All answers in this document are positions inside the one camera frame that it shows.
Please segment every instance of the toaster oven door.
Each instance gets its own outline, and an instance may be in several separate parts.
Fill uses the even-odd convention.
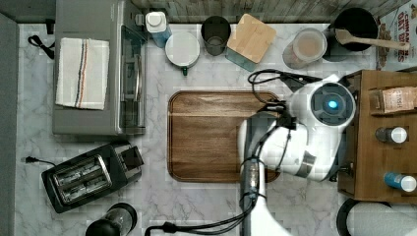
[[[145,132],[146,39],[122,26],[120,65],[120,128],[125,134]]]

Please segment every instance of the folded dish towel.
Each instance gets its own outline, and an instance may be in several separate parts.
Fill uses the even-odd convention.
[[[108,59],[108,41],[62,38],[55,103],[104,109]]]

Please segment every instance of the white robot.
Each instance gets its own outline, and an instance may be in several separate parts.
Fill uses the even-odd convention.
[[[290,235],[268,211],[265,167],[316,181],[328,177],[356,109],[352,94],[338,81],[332,75],[296,90],[280,119],[259,112],[242,123],[241,207],[254,205],[243,220],[244,236]]]

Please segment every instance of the small bottle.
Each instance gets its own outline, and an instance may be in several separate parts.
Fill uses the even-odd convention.
[[[165,47],[166,41],[172,35],[168,22],[163,12],[151,12],[147,14],[147,29],[152,35],[156,46]]]
[[[375,137],[383,143],[402,144],[407,140],[407,131],[402,127],[379,128]]]
[[[394,172],[387,172],[384,181],[388,186],[405,192],[413,192],[417,187],[417,181],[414,177]]]

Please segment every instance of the wooden tray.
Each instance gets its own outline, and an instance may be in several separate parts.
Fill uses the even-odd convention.
[[[276,98],[261,92],[263,99]],[[264,105],[250,91],[179,91],[168,106],[168,171],[178,181],[240,180],[237,131]],[[279,173],[268,171],[267,181]]]

